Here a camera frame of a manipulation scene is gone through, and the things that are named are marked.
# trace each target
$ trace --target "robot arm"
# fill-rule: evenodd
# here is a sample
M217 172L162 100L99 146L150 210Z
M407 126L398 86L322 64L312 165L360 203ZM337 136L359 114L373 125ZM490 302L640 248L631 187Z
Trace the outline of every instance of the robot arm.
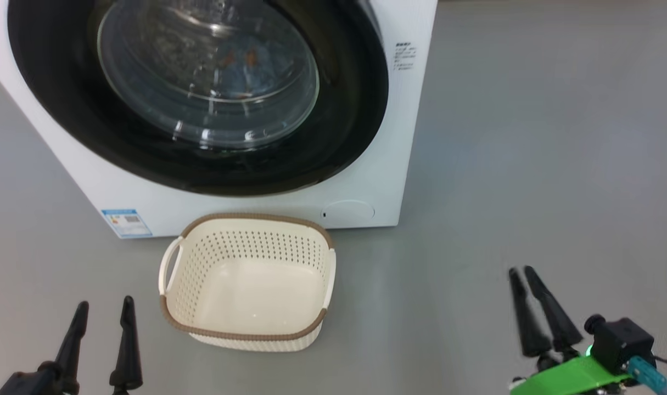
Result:
M89 303L82 302L77 306L55 361L41 363L38 370L32 373L12 374L0 390L0 395L78 395L77 365L88 317ZM128 390L135 390L143 384L135 306L130 296L124 298L120 323L123 335L116 370L111 373L109 384L114 386L114 395L128 395Z
M620 394L639 384L655 393L667 394L667 379L656 370L652 335L629 318L607 322L601 315L593 315L585 323L585 330L594 336L594 343L591 353L582 357L572 348L584 339L582 334L536 271L526 267L524 274L531 293L546 313L553 340L551 344L536 324L519 272L511 268L509 282L522 353L539 358L537 373L527 379L514 379L509 386L511 395Z

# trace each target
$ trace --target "basket bottom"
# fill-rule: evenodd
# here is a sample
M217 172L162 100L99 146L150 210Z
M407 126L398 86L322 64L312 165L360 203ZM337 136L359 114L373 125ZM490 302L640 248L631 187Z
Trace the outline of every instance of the basket bottom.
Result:
M244 335L286 335L305 329L323 305L323 281L309 267L255 260L212 267L193 326Z

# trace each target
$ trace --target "basket handle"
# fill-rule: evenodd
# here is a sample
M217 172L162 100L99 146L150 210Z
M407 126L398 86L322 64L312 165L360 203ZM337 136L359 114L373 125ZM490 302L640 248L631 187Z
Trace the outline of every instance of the basket handle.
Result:
M180 265L180 260L178 259L177 262L175 262L175 267L172 268L172 275L170 276L170 282L165 284L165 280L167 280L167 267L170 265L170 260L172 260L172 255L175 254L175 251L177 251L178 248L182 247L182 240L184 238L182 236L176 238L173 240L170 245L167 247L167 250L165 251L165 255L162 256L162 262L160 262L160 272L158 274L158 290L160 291L160 295L165 295L167 291L170 290L170 285L172 285L172 280L175 279L175 273L177 273L177 267Z
M328 309L328 303L331 302L331 295L333 295L333 282L335 281L335 250L331 248L328 250L328 288L326 288L326 295L323 298L323 308Z

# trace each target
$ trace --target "blue label sticker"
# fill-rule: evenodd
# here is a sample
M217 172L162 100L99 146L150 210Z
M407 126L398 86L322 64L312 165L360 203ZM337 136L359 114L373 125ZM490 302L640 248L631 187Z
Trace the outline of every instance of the blue label sticker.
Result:
M102 210L102 214L120 238L147 238L153 235L136 210Z

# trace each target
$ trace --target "white appliance body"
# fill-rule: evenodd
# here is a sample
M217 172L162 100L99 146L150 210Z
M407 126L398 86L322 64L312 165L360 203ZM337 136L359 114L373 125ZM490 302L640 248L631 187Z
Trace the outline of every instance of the white appliance body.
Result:
M215 212L286 215L326 228L393 227L399 222L436 0L374 0L371 7L389 70L381 127L365 152L340 173L287 193L191 193L134 175L86 148L45 111L20 74L9 43L7 0L0 0L0 82L110 225L110 213L121 212L113 210L135 210L148 229L132 234L112 227L120 237L177 235L196 218Z

